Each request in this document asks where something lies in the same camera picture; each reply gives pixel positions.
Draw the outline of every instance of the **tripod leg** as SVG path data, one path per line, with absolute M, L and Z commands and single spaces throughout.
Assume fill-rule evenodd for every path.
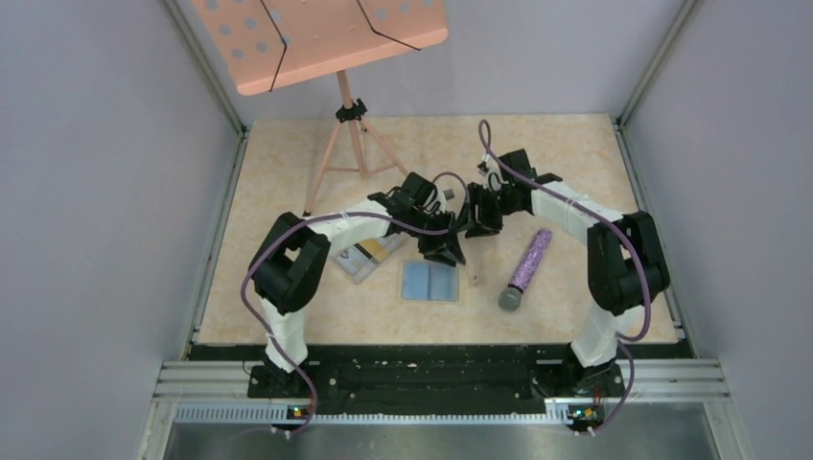
M 392 151 L 392 149 L 383 139 L 381 134 L 379 134 L 379 132 L 375 128 L 373 128 L 372 125 L 370 125 L 370 122 L 368 122 L 366 118 L 361 117 L 361 125 L 367 128 L 367 131 L 370 132 L 370 135 L 373 136 L 373 139 L 375 139 L 378 145 L 381 146 L 383 151 L 385 151 L 386 154 L 389 155 L 389 158 L 392 159 L 392 162 L 395 163 L 399 170 L 401 170 L 401 173 L 403 173 L 404 175 L 409 174 L 409 171 L 407 171 L 407 167 L 405 167 L 404 163 L 401 162 L 401 158 L 398 158 L 395 152 Z
M 328 148 L 325 149 L 325 156 L 322 157 L 322 164 L 319 166 L 319 171 L 316 173 L 316 181 L 314 182 L 314 187 L 311 189 L 310 196 L 308 196 L 308 202 L 305 203 L 305 212 L 302 213 L 303 216 L 310 216 L 311 210 L 314 207 L 314 202 L 316 202 L 316 194 L 319 192 L 319 186 L 322 185 L 322 179 L 325 177 L 325 169 L 328 167 L 328 163 L 330 162 L 331 156 L 333 156 L 333 148 L 336 145 L 336 140 L 338 139 L 338 131 L 341 129 L 341 123 L 336 122 L 336 126 L 333 128 L 333 134 L 331 134 L 331 140 L 328 142 Z
M 356 153 L 356 163 L 359 165 L 359 174 L 361 174 L 361 178 L 365 178 L 368 175 L 367 162 L 364 161 L 364 152 L 361 151 L 359 126 L 356 124 L 356 120 L 350 120 L 347 122 L 347 127 L 350 129 L 350 140 L 353 143 L 353 152 Z

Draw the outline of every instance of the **purple microphone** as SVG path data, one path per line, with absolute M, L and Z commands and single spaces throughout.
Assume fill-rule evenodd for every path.
M 514 311 L 520 307 L 520 302 L 523 300 L 523 293 L 528 289 L 531 284 L 539 263 L 542 261 L 547 246 L 550 240 L 553 239 L 553 232 L 543 228 L 536 233 L 530 247 L 523 257 L 523 261 L 517 266 L 514 276 L 511 277 L 511 282 L 502 290 L 499 295 L 499 307 L 505 311 Z

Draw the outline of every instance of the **black elastic band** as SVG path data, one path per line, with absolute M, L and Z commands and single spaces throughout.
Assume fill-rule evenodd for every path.
M 376 28 L 373 27 L 373 23 L 370 22 L 370 16 L 367 15 L 367 11 L 364 10 L 364 6 L 361 5 L 361 0 L 356 0 L 356 3 L 359 4 L 359 8 L 361 9 L 361 13 L 364 14 L 364 19 L 367 21 L 367 25 L 370 26 L 370 30 L 373 31 L 373 34 L 378 35 L 378 36 L 382 36 L 384 38 L 388 38 L 388 39 L 390 39 L 390 40 L 392 40 L 392 41 L 394 41 L 396 43 L 401 43 L 402 45 L 404 45 L 404 46 L 406 46 L 408 48 L 411 48 L 411 49 L 413 49 L 415 51 L 421 51 L 420 48 L 414 47 L 414 46 L 410 45 L 409 43 L 404 43 L 403 41 L 399 40 L 398 38 L 394 38 L 392 36 L 389 36 L 387 34 L 383 34 L 383 33 L 379 32 L 379 31 L 377 31 Z
M 285 53 L 288 52 L 288 42 L 282 36 L 282 33 L 279 30 L 279 27 L 277 27 L 277 22 L 274 21 L 273 17 L 271 17 L 271 11 L 269 11 L 268 7 L 266 6 L 266 0 L 260 0 L 260 3 L 263 4 L 263 9 L 266 10 L 266 14 L 268 15 L 268 19 L 270 19 L 271 25 L 274 26 L 274 30 L 277 31 L 277 35 L 279 35 L 280 41 L 282 42 L 282 46 L 283 46 L 282 56 L 280 56 L 280 61 L 277 64 L 277 70 L 276 70 L 276 72 L 274 72 L 274 80 L 271 81 L 271 87 L 268 89 L 268 92 L 270 93 L 271 91 L 274 90 L 274 84 L 276 84 L 277 77 L 279 76 L 279 71 L 282 68 L 282 61 L 285 59 Z

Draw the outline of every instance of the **music stand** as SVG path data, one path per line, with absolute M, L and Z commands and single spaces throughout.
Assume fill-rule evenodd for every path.
M 364 118 L 364 103 L 353 101 L 345 71 L 442 42 L 449 34 L 442 0 L 193 0 L 193 4 L 240 94 L 259 94 L 337 74 L 342 108 L 305 204 L 305 216 L 311 213 L 327 171 L 366 177 L 398 167 L 407 174 L 395 152 Z M 350 130 L 357 168 L 328 167 L 344 123 Z M 392 164 L 367 169 L 358 124 L 369 131 Z

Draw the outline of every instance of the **white wall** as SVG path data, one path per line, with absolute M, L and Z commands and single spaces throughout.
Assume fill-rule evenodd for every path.
M 244 123 L 333 117 L 341 106 L 333 76 L 239 95 L 191 0 L 178 3 Z M 372 116 L 619 114 L 682 3 L 446 0 L 444 43 L 353 69 L 350 85 Z
M 694 344 L 756 458 L 813 437 L 813 2 L 705 2 L 630 129 Z
M 0 2 L 0 458 L 132 458 L 236 136 L 158 2 Z

